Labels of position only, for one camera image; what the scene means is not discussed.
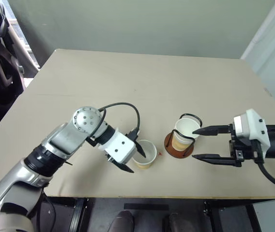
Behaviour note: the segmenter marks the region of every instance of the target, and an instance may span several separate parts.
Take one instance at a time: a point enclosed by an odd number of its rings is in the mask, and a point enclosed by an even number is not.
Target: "robotic arm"
[[[236,116],[229,125],[209,126],[194,131],[200,135],[218,135],[230,133],[230,157],[219,154],[200,154],[193,157],[211,164],[241,167],[244,160],[254,160],[262,173],[275,184],[275,179],[264,168],[266,158],[275,159],[275,125],[266,125],[256,111],[249,109]]]
[[[106,108],[120,104],[133,107],[138,117],[137,127],[127,135],[104,121]],[[139,113],[129,103],[120,102],[99,110],[93,107],[77,109],[70,122],[57,127],[0,181],[0,231],[33,231],[27,216],[39,202],[43,188],[85,141],[92,146],[99,144],[98,149],[107,153],[110,162],[132,173],[125,164],[136,151],[145,156],[136,142],[138,132]]]

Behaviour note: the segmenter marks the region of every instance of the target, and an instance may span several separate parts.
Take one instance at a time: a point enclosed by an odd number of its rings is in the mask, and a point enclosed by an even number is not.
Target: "beige table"
[[[81,106],[130,102],[141,114],[140,139],[161,156],[147,170],[131,160],[134,174],[106,161],[85,143],[54,175],[52,196],[275,198],[275,185],[248,160],[242,168],[215,166],[192,157],[176,159],[163,140],[182,113],[204,126],[229,124],[254,108],[275,124],[275,100],[242,60],[56,50],[0,123],[0,179],[56,126]],[[106,121],[127,132],[136,124],[126,106],[107,110]],[[199,137],[193,154],[229,156],[229,135]],[[266,162],[275,177],[275,160]]]

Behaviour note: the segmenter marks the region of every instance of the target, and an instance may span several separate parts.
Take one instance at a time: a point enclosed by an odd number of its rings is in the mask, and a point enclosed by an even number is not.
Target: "white paper cup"
[[[193,119],[183,117],[179,119],[174,127],[178,130],[182,135],[187,137],[192,137],[197,139],[199,137],[198,134],[193,134],[195,130],[200,128],[200,125]],[[181,137],[178,133],[174,132],[172,137],[172,147],[177,151],[185,151],[188,148],[193,140],[186,139]]]
[[[157,157],[157,149],[155,145],[148,140],[139,140],[138,143],[143,148],[146,158],[144,158],[140,153],[136,152],[133,156],[133,161],[141,169],[147,169],[151,166],[153,161]]]

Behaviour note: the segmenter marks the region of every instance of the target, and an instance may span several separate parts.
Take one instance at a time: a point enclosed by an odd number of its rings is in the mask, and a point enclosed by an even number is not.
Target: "brown coaster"
[[[185,150],[185,151],[177,151],[177,150],[175,150],[175,149],[172,147],[172,140],[171,140],[170,144],[168,145],[168,147],[166,147],[166,144],[168,143],[168,139],[169,139],[170,135],[171,135],[171,133],[169,133],[169,134],[166,136],[166,138],[165,138],[164,146],[165,146],[166,151],[167,151],[170,155],[172,155],[173,157],[179,158],[179,159],[183,159],[183,158],[186,158],[186,157],[190,156],[191,153],[192,153],[193,150],[194,150],[194,146],[192,146],[192,147],[189,149],[189,151],[187,152],[186,155],[185,155],[186,150]]]

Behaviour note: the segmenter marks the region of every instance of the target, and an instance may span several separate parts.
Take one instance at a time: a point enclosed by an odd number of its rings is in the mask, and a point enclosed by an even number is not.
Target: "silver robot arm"
[[[33,231],[27,216],[39,202],[43,188],[85,141],[92,146],[100,144],[98,149],[106,151],[109,161],[133,172],[125,164],[137,149],[145,155],[135,141],[138,128],[125,136],[104,121],[105,108],[100,111],[77,109],[70,122],[57,127],[0,181],[0,231]]]

